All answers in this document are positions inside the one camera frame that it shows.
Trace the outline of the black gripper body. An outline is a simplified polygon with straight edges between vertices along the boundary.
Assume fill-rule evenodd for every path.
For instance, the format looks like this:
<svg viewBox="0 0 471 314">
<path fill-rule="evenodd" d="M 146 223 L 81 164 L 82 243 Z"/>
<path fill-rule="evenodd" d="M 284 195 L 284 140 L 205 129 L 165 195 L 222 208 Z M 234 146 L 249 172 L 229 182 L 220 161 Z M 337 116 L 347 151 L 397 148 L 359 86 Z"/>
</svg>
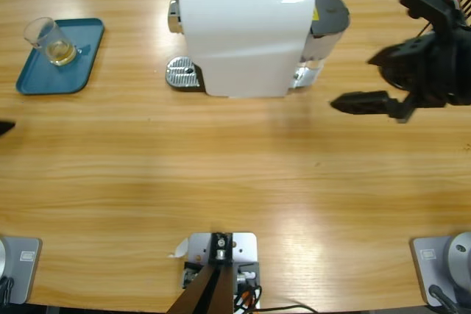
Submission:
<svg viewBox="0 0 471 314">
<path fill-rule="evenodd" d="M 389 116 L 400 123 L 409 120 L 418 108 L 442 108 L 446 105 L 470 105 L 470 27 L 460 25 L 448 40 L 436 32 L 431 48 L 431 67 L 428 71 L 384 71 L 390 85 L 408 92 L 400 103 L 397 116 Z"/>
</svg>

